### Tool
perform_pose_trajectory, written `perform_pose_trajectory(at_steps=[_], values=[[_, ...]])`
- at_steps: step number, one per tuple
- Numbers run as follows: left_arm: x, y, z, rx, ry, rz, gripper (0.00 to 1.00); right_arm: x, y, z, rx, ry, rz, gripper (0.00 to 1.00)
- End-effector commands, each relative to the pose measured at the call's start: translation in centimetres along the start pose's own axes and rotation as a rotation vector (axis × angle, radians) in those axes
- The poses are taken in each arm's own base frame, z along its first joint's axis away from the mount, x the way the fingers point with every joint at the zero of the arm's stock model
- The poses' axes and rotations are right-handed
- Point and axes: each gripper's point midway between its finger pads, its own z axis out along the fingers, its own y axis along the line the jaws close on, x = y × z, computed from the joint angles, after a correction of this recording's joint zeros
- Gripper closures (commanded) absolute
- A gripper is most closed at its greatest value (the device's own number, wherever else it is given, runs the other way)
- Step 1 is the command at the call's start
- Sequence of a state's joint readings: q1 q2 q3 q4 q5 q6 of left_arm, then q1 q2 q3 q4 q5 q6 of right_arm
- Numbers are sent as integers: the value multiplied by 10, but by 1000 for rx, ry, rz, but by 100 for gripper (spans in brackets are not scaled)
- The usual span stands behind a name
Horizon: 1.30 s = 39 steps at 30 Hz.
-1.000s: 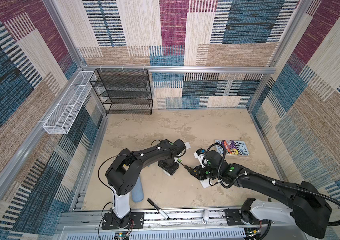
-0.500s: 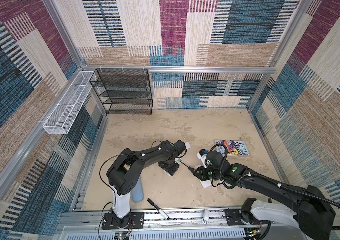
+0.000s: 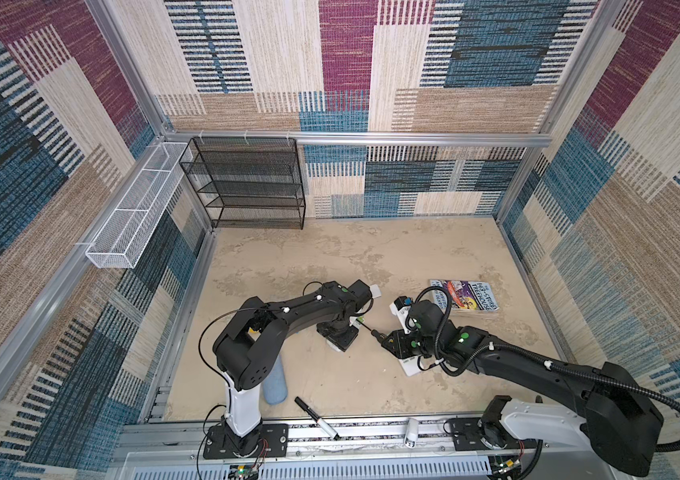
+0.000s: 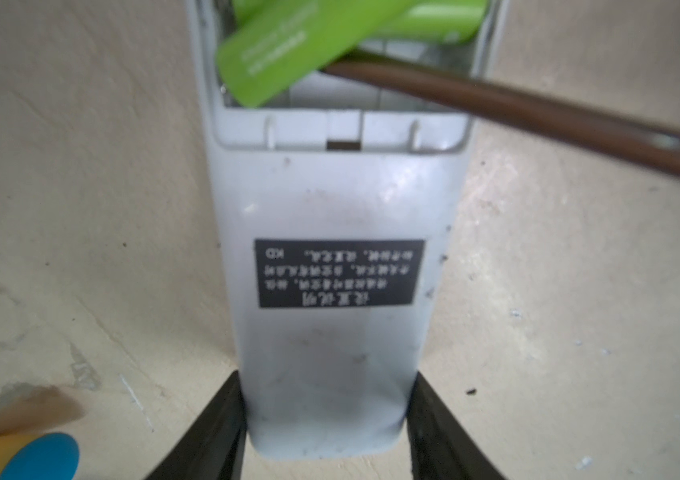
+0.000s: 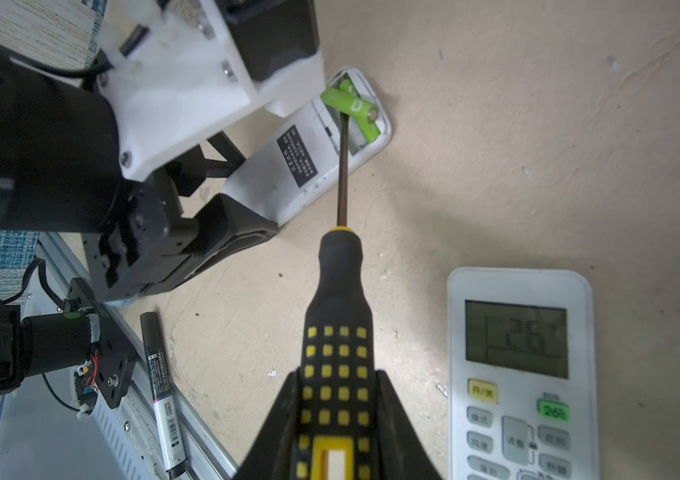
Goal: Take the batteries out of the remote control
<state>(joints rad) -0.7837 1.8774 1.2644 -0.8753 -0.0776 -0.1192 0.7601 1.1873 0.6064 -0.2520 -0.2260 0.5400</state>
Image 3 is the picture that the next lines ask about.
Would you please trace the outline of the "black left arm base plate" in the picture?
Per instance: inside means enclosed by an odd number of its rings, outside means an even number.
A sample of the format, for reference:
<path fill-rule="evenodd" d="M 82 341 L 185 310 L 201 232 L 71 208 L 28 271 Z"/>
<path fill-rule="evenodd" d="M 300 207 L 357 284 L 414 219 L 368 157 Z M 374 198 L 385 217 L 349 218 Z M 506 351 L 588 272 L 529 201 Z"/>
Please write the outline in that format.
<path fill-rule="evenodd" d="M 243 437 L 227 424 L 211 426 L 202 450 L 204 460 L 233 458 L 283 458 L 287 454 L 289 426 L 286 423 L 261 423 Z"/>

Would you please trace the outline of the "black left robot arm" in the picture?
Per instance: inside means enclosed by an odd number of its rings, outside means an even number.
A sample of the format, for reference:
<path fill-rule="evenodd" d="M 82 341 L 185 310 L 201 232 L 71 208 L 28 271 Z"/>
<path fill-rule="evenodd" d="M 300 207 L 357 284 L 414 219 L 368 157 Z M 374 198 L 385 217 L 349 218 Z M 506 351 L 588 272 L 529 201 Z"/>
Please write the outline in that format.
<path fill-rule="evenodd" d="M 373 303 L 372 290 L 363 281 L 348 287 L 329 281 L 290 300 L 266 303 L 251 297 L 237 309 L 212 347 L 227 386 L 224 439 L 236 453 L 249 454 L 260 443 L 260 384 L 273 370 L 284 342 L 314 327 L 345 352 L 359 334 L 351 320 L 364 315 Z"/>

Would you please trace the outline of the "white air conditioner remote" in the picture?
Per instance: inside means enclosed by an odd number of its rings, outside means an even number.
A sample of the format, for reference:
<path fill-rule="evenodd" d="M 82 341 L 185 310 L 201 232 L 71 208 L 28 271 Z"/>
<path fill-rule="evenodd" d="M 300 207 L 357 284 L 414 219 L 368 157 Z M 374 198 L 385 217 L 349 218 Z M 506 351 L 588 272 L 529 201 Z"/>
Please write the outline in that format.
<path fill-rule="evenodd" d="M 423 372 L 423 366 L 421 365 L 421 356 L 415 356 L 407 359 L 402 359 L 399 361 L 405 375 L 407 377 L 412 377 Z"/>

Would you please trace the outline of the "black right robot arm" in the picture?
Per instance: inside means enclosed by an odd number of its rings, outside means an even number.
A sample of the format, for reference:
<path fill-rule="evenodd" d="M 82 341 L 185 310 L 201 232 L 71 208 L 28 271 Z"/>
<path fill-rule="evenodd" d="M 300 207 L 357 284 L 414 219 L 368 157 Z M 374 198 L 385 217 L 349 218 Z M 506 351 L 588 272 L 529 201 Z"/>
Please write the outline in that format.
<path fill-rule="evenodd" d="M 623 367 L 575 365 L 482 329 L 457 327 L 429 300 L 400 297 L 393 306 L 404 316 L 403 328 L 375 337 L 397 359 L 431 358 L 451 377 L 496 377 L 551 399 L 534 407 L 509 395 L 495 396 L 477 422 L 487 447 L 524 447 L 529 441 L 585 446 L 625 474 L 648 475 L 661 449 L 664 421 L 655 406 L 661 397 L 639 386 Z"/>

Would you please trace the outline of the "white battery cover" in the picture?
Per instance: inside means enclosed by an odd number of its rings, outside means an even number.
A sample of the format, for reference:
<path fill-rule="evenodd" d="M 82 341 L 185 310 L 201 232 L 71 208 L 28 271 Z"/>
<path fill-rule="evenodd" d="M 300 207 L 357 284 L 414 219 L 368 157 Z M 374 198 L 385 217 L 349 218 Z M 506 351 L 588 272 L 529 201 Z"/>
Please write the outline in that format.
<path fill-rule="evenodd" d="M 379 297 L 382 296 L 380 287 L 379 287 L 377 284 L 371 285 L 371 286 L 370 286 L 370 291 L 371 291 L 371 294 L 372 294 L 372 298 L 373 298 L 373 299 L 376 299 L 376 298 L 379 298 Z"/>

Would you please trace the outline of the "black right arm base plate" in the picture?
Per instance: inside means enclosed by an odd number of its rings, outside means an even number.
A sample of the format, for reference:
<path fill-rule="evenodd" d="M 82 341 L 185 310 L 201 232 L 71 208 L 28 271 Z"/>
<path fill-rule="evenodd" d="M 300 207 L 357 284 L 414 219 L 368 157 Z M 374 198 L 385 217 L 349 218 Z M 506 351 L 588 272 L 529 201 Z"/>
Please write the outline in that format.
<path fill-rule="evenodd" d="M 452 438 L 456 451 L 480 450 L 534 450 L 534 439 L 518 440 L 508 433 L 499 422 L 487 425 L 480 417 L 448 418 L 442 425 L 443 431 Z"/>

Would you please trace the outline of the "white remote with red buttons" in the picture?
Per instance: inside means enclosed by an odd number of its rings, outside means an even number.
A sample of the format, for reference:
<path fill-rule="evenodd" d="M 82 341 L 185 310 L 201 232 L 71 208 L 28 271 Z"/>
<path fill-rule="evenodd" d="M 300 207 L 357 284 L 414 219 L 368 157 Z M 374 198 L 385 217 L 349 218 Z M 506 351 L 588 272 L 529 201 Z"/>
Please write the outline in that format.
<path fill-rule="evenodd" d="M 342 331 L 330 333 L 326 340 L 340 352 L 346 352 L 359 335 L 359 328 L 356 326 L 356 318 L 349 320 L 349 326 Z"/>

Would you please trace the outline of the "black yellow screwdriver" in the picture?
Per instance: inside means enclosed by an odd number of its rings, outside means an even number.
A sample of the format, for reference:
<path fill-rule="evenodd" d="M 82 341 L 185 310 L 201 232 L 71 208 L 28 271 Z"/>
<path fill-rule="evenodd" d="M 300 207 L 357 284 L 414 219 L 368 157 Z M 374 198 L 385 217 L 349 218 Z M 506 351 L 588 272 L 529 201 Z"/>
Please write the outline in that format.
<path fill-rule="evenodd" d="M 371 334 L 371 336 L 380 344 L 383 345 L 386 342 L 387 335 L 384 333 L 379 332 L 376 329 L 373 329 L 366 325 L 365 323 L 361 322 L 359 319 L 356 320 L 355 322 L 357 327 L 362 327 L 365 329 L 367 332 Z"/>

